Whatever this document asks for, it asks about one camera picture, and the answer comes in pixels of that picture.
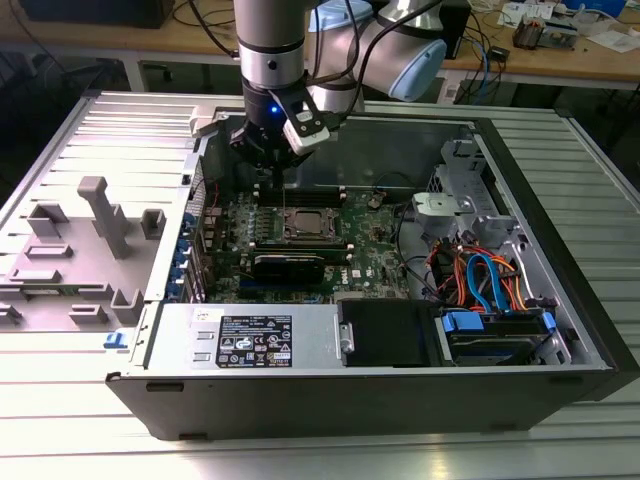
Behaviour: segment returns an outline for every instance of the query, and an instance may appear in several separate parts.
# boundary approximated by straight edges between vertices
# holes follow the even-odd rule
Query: gray plastic bracket
[[[1,288],[0,300],[2,301],[28,301],[27,297],[19,287],[16,288]]]
[[[46,259],[64,259],[73,255],[73,250],[67,244],[64,245],[31,245],[24,252],[27,258],[31,260]]]
[[[38,203],[27,217],[27,222],[38,239],[48,243],[60,241],[60,232],[56,228],[56,223],[68,223],[69,219],[57,203]]]
[[[140,290],[136,290],[133,293],[133,301],[131,304],[124,298],[122,290],[116,291],[111,301],[111,310],[115,313],[120,323],[126,325],[135,325],[138,323],[142,308],[144,307],[144,296]]]
[[[126,235],[127,231],[129,230],[129,221],[124,216],[124,211],[122,210],[122,207],[119,204],[111,205],[111,207],[113,208],[113,216],[116,219],[116,225],[122,231],[122,234]],[[104,235],[102,234],[102,229],[100,228],[98,221],[92,220],[91,223],[93,223],[93,228],[96,229],[96,233],[98,234],[98,236],[100,238],[104,238]]]
[[[78,293],[84,300],[108,300],[113,297],[113,288],[105,283],[98,288],[79,288]]]
[[[162,210],[145,210],[142,212],[140,225],[147,240],[160,240],[167,218]]]
[[[21,283],[59,283],[62,275],[58,270],[25,270],[17,268],[7,279],[10,282]]]
[[[109,321],[101,305],[71,305],[71,319],[78,325],[106,323]]]
[[[11,305],[0,305],[0,324],[16,325],[20,322],[22,315]]]
[[[78,195],[89,203],[93,215],[96,217],[96,224],[107,241],[113,257],[116,259],[126,258],[129,248],[122,228],[124,215],[121,211],[119,214],[114,214],[114,209],[105,194],[106,189],[107,181],[104,177],[87,176],[83,177],[78,185]]]

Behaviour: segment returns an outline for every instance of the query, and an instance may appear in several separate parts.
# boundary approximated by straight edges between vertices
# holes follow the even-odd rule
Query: motherboard
[[[407,298],[393,241],[397,216],[373,191],[239,193],[212,209],[208,301]]]

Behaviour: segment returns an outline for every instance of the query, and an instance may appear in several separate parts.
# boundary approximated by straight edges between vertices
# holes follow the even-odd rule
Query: green circuit board
[[[222,206],[210,251],[215,282],[212,303],[334,303],[344,298],[406,298],[407,280],[392,243],[394,206],[373,209],[372,192],[351,192],[340,208],[258,207],[249,194],[238,194]],[[314,248],[278,254],[318,255],[326,259],[324,277],[315,285],[256,285],[252,262],[259,255],[256,240],[290,239],[285,225],[294,214],[302,239],[314,238],[348,245],[347,249]],[[325,228],[330,222],[331,228]]]

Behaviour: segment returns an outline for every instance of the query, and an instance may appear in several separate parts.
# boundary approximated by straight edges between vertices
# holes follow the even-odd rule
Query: power supply label
[[[216,364],[220,368],[291,367],[291,316],[224,316]]]

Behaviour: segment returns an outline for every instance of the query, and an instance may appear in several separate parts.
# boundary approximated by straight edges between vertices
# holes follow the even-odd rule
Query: aluminum extrusion table
[[[78,179],[107,178],[125,214],[167,208],[193,148],[188,120],[213,97],[83,98],[0,211],[0,274],[26,241],[36,200],[90,216]],[[228,101],[241,99],[226,97]],[[636,359],[640,196],[570,118],[549,110],[370,103],[369,111],[493,121]],[[104,385],[126,353],[103,333],[0,334],[3,478],[584,478],[640,475],[640,383],[572,405],[529,432],[162,442]]]

